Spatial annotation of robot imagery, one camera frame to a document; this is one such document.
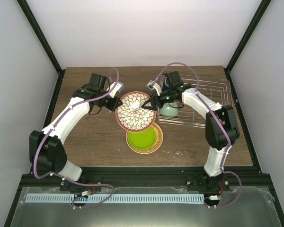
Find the dark blue mug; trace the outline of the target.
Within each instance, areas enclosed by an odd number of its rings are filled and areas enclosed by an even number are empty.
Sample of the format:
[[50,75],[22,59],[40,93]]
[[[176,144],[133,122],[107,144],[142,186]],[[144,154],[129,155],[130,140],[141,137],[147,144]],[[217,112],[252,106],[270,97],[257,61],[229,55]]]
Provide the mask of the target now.
[[169,90],[169,82],[167,79],[164,79],[161,86],[162,92]]

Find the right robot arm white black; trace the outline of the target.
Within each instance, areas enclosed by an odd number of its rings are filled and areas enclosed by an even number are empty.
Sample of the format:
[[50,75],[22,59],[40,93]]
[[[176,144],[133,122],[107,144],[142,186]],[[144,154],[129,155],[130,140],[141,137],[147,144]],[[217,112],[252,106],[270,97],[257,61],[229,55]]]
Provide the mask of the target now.
[[156,80],[147,84],[155,90],[151,97],[142,105],[143,109],[159,110],[164,104],[179,101],[197,111],[205,119],[205,138],[209,144],[209,153],[204,170],[207,175],[201,178],[201,186],[212,190],[217,186],[216,176],[224,171],[224,164],[230,149],[240,137],[239,127],[234,108],[221,105],[204,96],[199,90],[199,80],[195,85],[184,83],[178,71],[165,74],[168,89],[161,90]]

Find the light green ceramic bowl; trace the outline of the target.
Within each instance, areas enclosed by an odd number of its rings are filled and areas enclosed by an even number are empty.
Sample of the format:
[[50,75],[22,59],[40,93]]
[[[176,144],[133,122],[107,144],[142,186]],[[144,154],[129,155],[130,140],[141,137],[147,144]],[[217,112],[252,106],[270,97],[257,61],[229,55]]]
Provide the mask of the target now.
[[162,108],[160,108],[160,114],[165,117],[175,117],[178,115],[178,104],[173,103],[165,103]]

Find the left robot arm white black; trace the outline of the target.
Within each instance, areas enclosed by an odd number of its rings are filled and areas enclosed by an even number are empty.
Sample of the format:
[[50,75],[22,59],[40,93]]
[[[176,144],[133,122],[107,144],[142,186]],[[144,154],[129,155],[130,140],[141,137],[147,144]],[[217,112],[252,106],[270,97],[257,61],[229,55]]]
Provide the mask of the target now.
[[73,164],[67,157],[64,143],[76,126],[94,106],[109,111],[122,105],[117,96],[123,89],[118,80],[93,73],[89,83],[78,88],[62,112],[41,131],[32,131],[29,136],[29,155],[35,178],[42,179],[56,175],[70,180],[71,186],[82,191],[87,187],[87,179],[82,176],[81,167]]

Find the metal wire dish rack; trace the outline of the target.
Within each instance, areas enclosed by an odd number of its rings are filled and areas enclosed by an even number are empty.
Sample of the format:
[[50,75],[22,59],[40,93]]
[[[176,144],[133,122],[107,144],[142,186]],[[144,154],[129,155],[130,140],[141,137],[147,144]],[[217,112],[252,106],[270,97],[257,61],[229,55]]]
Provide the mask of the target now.
[[209,112],[206,105],[213,111],[221,106],[232,105],[231,88],[227,79],[212,76],[200,76],[197,79],[194,75],[184,74],[181,74],[180,77],[185,84],[189,83],[194,87],[199,84],[198,91],[191,88],[184,93],[183,104],[176,101],[177,107],[179,107],[176,116],[164,116],[159,112],[157,116],[160,123],[204,128],[206,114]]

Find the floral patterned orange-rim plate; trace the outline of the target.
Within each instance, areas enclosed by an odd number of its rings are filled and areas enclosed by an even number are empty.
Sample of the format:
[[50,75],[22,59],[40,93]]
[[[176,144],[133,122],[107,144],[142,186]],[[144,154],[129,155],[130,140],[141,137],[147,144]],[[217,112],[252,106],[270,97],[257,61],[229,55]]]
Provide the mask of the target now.
[[126,131],[141,132],[155,122],[157,112],[142,108],[150,96],[141,91],[129,92],[121,97],[122,105],[115,111],[118,124]]

